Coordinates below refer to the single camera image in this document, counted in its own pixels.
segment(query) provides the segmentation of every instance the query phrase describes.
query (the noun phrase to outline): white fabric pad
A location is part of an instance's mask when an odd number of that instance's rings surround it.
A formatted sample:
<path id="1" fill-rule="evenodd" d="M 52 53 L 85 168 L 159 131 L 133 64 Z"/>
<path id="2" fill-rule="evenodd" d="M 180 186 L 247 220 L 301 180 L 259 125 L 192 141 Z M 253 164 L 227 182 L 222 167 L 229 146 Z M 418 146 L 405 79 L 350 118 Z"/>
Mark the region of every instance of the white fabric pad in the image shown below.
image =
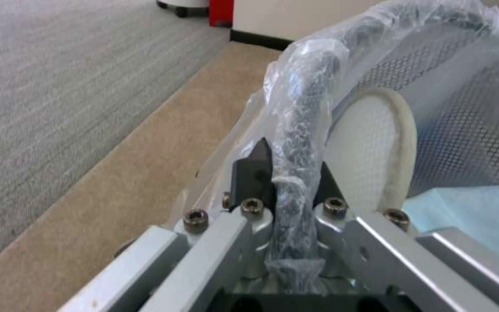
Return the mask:
<path id="1" fill-rule="evenodd" d="M 325 161 L 352 211 L 401 209 L 415 165 L 417 130 L 406 101 L 369 89 L 340 117 Z"/>

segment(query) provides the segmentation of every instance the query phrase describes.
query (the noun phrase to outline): mesh basket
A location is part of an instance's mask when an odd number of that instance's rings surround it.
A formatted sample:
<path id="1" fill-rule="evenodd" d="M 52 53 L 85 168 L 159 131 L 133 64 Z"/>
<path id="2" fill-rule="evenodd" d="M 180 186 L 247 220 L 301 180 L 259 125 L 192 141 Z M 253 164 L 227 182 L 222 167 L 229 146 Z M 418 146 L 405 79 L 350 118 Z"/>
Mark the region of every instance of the mesh basket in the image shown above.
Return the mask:
<path id="1" fill-rule="evenodd" d="M 489 24 L 480 20 L 427 24 L 367 71 L 351 94 L 372 86 L 405 90 L 467 45 L 490 35 Z M 430 120 L 418 123 L 409 195 L 436 186 L 499 184 L 499 59 L 482 66 L 454 91 L 439 95 L 440 106 Z"/>

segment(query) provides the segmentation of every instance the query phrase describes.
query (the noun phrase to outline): beige carpet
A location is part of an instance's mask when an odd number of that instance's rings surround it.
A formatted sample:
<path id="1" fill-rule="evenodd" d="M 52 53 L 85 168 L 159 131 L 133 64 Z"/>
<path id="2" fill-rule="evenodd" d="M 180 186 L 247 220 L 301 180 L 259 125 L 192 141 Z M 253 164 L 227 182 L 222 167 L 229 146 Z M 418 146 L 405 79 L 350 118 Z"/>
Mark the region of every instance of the beige carpet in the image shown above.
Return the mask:
<path id="1" fill-rule="evenodd" d="M 0 252 L 228 44 L 155 0 L 0 0 Z"/>
<path id="2" fill-rule="evenodd" d="M 55 310 L 123 242 L 164 223 L 278 55 L 228 44 L 0 253 L 0 312 Z"/>

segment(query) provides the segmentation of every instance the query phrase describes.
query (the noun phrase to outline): metal frame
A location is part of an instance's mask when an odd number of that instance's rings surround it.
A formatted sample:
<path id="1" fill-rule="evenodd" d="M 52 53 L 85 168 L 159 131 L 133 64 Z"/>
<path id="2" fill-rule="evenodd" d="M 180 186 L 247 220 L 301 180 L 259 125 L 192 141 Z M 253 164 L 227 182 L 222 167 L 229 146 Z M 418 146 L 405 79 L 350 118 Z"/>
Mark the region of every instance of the metal frame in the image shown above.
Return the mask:
<path id="1" fill-rule="evenodd" d="M 320 239 L 373 293 L 402 290 L 425 311 L 499 311 L 499 306 L 380 213 L 356 217 Z"/>
<path id="2" fill-rule="evenodd" d="M 59 311 L 137 311 L 186 251 L 184 235 L 152 225 Z"/>
<path id="3" fill-rule="evenodd" d="M 246 218 L 221 213 L 140 311 L 206 310 L 220 290 L 234 289 L 252 247 L 252 229 Z"/>
<path id="4" fill-rule="evenodd" d="M 424 233 L 416 240 L 499 304 L 499 257 L 458 229 Z"/>

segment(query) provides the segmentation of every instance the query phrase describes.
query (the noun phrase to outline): plastic bag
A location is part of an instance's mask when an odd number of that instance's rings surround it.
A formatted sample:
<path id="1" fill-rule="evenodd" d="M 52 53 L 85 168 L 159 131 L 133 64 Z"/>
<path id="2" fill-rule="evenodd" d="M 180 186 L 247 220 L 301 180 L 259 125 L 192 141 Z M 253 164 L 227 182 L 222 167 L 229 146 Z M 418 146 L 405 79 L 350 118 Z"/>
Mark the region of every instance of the plastic bag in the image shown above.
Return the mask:
<path id="1" fill-rule="evenodd" d="M 285 291 L 316 292 L 311 201 L 327 134 L 368 87 L 395 89 L 412 108 L 410 194 L 499 184 L 499 10 L 478 0 L 388 1 L 292 43 L 269 65 L 263 90 L 179 196 L 169 227 L 190 209 L 216 216 L 232 163 L 265 137 L 278 192 L 269 268 L 286 276 Z"/>

